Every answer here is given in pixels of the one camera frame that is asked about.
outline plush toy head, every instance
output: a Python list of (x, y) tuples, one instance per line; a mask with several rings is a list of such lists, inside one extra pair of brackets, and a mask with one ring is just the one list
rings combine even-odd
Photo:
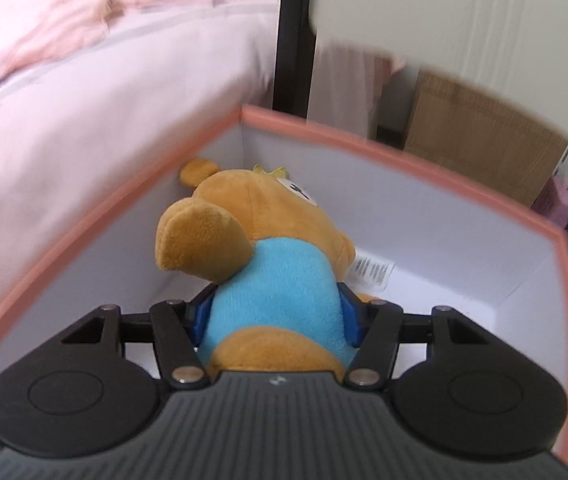
[(278, 171), (220, 171), (202, 159), (187, 164), (180, 179), (196, 189), (161, 217), (158, 266), (223, 283), (248, 263), (257, 240), (295, 238), (320, 249), (342, 281), (355, 257), (352, 242)]
[(158, 266), (220, 285), (199, 348), (212, 373), (332, 370), (340, 378), (354, 353), (336, 286), (353, 244), (285, 176), (193, 160), (180, 174), (193, 196), (160, 219)]

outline toy tag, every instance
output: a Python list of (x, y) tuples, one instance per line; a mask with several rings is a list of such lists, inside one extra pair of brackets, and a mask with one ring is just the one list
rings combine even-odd
[(358, 285), (368, 285), (366, 288), (381, 292), (388, 285), (388, 278), (395, 263), (382, 256), (371, 254), (361, 249), (355, 249), (355, 260), (349, 267), (346, 278), (347, 285), (352, 288)]

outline blue fabric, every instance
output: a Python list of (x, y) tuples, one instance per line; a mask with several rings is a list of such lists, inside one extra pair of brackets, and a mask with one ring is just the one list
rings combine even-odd
[(332, 352), (344, 365), (356, 353), (344, 338), (344, 320), (335, 275), (314, 245), (292, 238), (255, 244), (249, 264), (219, 286), (199, 356), (208, 363), (213, 349), (232, 332), (269, 325), (294, 330)]

